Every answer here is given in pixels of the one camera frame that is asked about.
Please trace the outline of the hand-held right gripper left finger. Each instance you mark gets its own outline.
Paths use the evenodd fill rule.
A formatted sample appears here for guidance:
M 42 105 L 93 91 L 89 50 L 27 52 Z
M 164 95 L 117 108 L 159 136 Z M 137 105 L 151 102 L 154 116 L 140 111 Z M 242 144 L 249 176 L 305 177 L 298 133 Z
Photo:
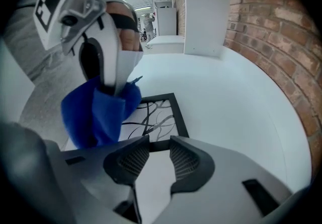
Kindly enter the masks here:
M 85 189 L 122 217 L 141 222 L 135 181 L 149 158 L 149 136 L 62 153 Z

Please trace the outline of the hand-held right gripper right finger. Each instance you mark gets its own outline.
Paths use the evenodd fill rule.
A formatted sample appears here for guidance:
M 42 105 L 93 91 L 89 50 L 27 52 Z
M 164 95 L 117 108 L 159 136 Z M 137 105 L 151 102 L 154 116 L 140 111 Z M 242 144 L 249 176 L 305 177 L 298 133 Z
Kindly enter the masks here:
M 291 195 L 249 157 L 198 140 L 171 136 L 176 181 L 161 219 L 263 219 Z

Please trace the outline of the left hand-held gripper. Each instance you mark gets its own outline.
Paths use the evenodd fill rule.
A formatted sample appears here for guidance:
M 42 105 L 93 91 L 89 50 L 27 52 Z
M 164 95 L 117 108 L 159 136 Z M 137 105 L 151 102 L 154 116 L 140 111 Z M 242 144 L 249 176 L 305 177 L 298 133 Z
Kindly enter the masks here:
M 45 50 L 60 44 L 67 55 L 82 35 L 78 59 L 86 81 L 93 80 L 97 87 L 103 85 L 108 94 L 118 96 L 143 50 L 122 50 L 117 29 L 138 32 L 137 24 L 124 15 L 103 14 L 105 9 L 105 0 L 37 0 L 33 19 Z M 97 39 L 82 34 L 101 15 L 106 33 L 102 48 Z

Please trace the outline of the person's left hand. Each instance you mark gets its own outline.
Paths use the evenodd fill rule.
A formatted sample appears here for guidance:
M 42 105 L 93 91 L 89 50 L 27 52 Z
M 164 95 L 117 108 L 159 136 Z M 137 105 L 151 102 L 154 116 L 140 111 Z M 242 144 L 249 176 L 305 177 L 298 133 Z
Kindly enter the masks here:
M 132 11 L 123 3 L 109 2 L 107 3 L 106 12 L 108 14 L 124 15 L 134 21 Z M 122 50 L 142 51 L 140 45 L 140 35 L 131 29 L 117 29 Z

